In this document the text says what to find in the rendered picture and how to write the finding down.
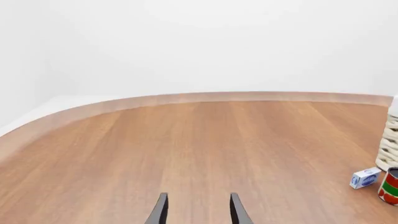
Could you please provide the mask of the white and blue cream cheese box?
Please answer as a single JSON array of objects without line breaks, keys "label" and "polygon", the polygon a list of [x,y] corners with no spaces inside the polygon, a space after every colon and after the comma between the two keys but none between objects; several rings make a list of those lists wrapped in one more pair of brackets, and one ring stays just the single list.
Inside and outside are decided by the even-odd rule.
[{"label": "white and blue cream cheese box", "polygon": [[381,173],[378,167],[372,167],[353,173],[349,185],[354,189],[360,189],[375,183]]}]

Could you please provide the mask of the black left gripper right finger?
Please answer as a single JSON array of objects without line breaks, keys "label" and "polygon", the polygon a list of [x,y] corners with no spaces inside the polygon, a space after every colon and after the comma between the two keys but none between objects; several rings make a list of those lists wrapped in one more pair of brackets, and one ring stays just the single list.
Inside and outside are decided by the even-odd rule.
[{"label": "black left gripper right finger", "polygon": [[230,194],[229,210],[232,224],[254,224],[237,193]]}]

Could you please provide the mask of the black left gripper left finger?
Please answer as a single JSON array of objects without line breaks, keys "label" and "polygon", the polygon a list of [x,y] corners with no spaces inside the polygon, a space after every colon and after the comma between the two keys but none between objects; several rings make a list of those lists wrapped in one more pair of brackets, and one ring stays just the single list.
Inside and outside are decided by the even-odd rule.
[{"label": "black left gripper left finger", "polygon": [[168,194],[162,192],[144,224],[166,224],[169,209]]}]

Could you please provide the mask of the red and green soup can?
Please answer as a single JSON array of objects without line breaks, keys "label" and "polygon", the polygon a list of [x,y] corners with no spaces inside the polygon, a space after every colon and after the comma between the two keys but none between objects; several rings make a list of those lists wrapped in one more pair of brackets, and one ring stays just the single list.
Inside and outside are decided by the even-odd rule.
[{"label": "red and green soup can", "polygon": [[398,167],[390,167],[378,190],[380,199],[398,207]]}]

